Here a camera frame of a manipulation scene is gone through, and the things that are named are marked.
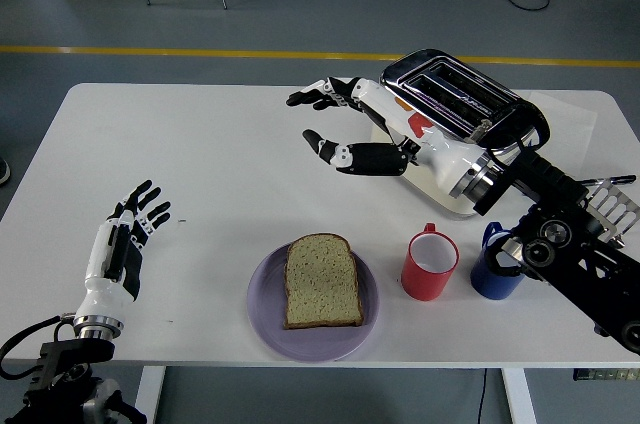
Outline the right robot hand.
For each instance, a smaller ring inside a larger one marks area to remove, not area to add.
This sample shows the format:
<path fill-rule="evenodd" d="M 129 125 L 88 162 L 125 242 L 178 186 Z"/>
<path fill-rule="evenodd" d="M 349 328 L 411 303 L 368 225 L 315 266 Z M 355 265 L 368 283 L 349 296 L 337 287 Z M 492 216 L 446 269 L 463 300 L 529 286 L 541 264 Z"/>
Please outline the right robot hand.
<path fill-rule="evenodd" d="M 343 144 L 313 130 L 303 137 L 314 152 L 337 171 L 352 175 L 400 176 L 413 164 L 430 169 L 440 190 L 458 196 L 484 151 L 445 136 L 435 123 L 376 82 L 328 77 L 291 94 L 290 107 L 332 107 L 364 114 L 387 135 L 385 142 Z"/>

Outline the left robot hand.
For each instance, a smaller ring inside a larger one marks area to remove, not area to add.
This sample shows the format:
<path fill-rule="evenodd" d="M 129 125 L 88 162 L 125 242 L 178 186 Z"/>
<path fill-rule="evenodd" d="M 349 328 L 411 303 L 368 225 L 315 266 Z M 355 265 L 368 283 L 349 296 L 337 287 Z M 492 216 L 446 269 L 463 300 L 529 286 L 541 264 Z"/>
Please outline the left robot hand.
<path fill-rule="evenodd" d="M 76 326 L 105 322 L 119 329 L 125 309 L 138 297 L 143 249 L 151 235 L 170 218 L 171 203 L 148 205 L 161 189 L 150 180 L 120 200 L 99 227 L 85 275 L 86 295 L 76 312 Z"/>

